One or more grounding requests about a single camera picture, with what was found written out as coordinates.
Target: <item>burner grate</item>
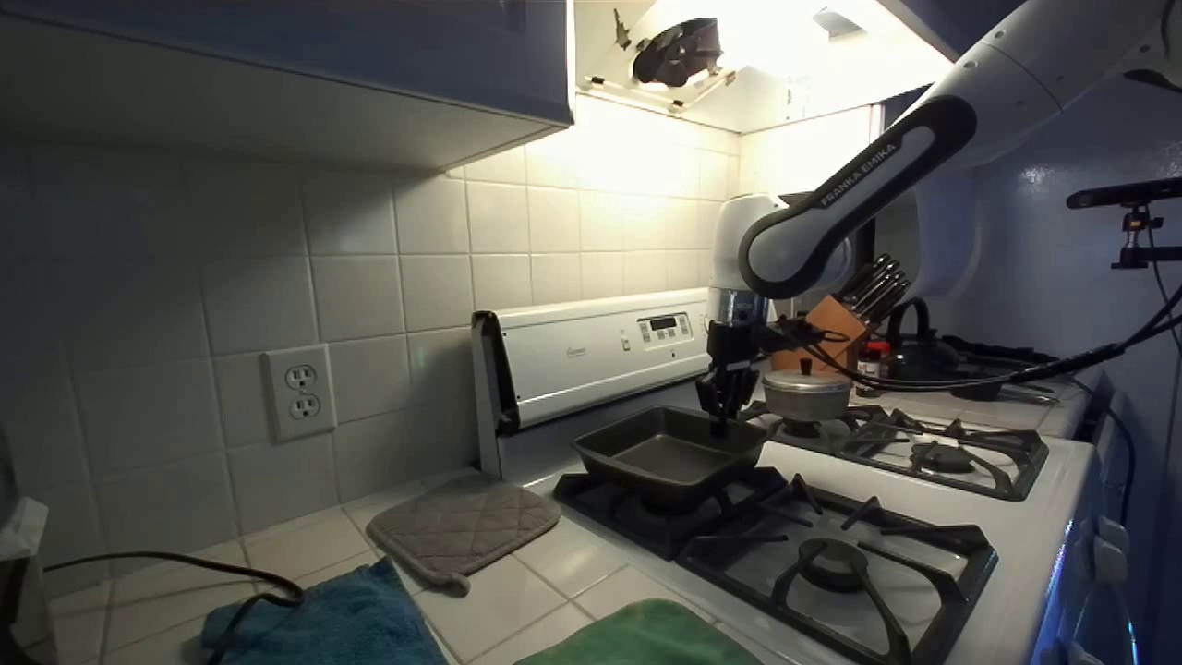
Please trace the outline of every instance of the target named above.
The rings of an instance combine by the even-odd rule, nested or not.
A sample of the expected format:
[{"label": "burner grate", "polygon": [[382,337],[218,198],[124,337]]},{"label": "burner grate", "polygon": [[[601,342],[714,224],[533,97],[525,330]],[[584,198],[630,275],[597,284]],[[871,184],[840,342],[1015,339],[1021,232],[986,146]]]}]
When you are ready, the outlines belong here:
[{"label": "burner grate", "polygon": [[[697,511],[661,519],[643,511],[643,493],[597,475],[575,472],[553,488],[557,502],[674,557],[859,665],[946,661],[999,562],[989,539],[970,524],[922,524],[882,511],[875,497],[853,502],[810,488],[802,475],[784,481],[777,469],[741,472],[725,484],[719,493],[725,502],[706,497]],[[922,541],[942,557],[957,557],[960,569],[951,572],[882,539]],[[752,557],[777,562],[778,569],[771,577],[741,569]],[[939,603],[922,628],[899,620],[889,586],[882,591],[871,577],[875,565],[899,565],[928,578]],[[840,624],[823,624],[818,604],[791,603],[799,582],[846,603],[867,599],[888,638],[866,642]]]},{"label": "burner grate", "polygon": [[745,412],[745,421],[761,426],[777,442],[1010,502],[1022,502],[1031,493],[1050,453],[1044,440],[1031,428],[974,433],[957,421],[951,428],[928,428],[922,421],[901,408],[888,412],[882,406],[851,406],[846,416],[819,428],[819,436],[802,433],[794,421],[763,416],[768,412],[761,408]]}]

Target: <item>range hood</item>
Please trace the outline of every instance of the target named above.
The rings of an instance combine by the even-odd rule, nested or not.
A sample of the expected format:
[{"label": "range hood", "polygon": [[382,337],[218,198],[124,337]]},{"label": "range hood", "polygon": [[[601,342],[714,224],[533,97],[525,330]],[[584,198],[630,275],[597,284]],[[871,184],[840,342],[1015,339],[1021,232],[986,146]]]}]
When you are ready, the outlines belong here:
[{"label": "range hood", "polygon": [[954,67],[901,0],[575,0],[575,89],[757,133],[932,85]]}]

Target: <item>frying pan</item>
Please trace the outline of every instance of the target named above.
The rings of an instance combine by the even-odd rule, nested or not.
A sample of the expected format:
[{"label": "frying pan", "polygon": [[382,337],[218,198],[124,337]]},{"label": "frying pan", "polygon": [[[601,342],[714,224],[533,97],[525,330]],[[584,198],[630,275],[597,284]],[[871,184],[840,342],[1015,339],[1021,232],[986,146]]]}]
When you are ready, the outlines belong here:
[{"label": "frying pan", "polygon": [[714,436],[706,416],[678,408],[643,408],[575,442],[590,475],[605,475],[650,497],[697,502],[717,484],[761,456],[763,433],[726,426]]}]

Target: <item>tile wall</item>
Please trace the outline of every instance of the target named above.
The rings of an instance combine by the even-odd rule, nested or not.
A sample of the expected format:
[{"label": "tile wall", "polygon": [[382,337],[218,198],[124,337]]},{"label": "tile wall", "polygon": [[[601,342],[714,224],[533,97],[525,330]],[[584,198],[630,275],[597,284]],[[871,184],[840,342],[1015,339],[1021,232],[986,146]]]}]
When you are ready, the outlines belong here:
[{"label": "tile wall", "polygon": [[[441,177],[0,142],[0,421],[48,562],[467,465],[478,307],[706,284],[738,140],[575,118]],[[259,355],[299,342],[328,342],[341,426],[275,442]]]}]

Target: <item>cabinet door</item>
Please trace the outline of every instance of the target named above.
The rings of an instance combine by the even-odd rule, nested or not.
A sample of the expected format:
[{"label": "cabinet door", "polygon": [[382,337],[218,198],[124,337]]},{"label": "cabinet door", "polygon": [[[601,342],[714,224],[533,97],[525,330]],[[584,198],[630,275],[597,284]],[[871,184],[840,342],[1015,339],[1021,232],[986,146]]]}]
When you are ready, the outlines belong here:
[{"label": "cabinet door", "polygon": [[570,120],[565,0],[0,0],[0,11]]}]

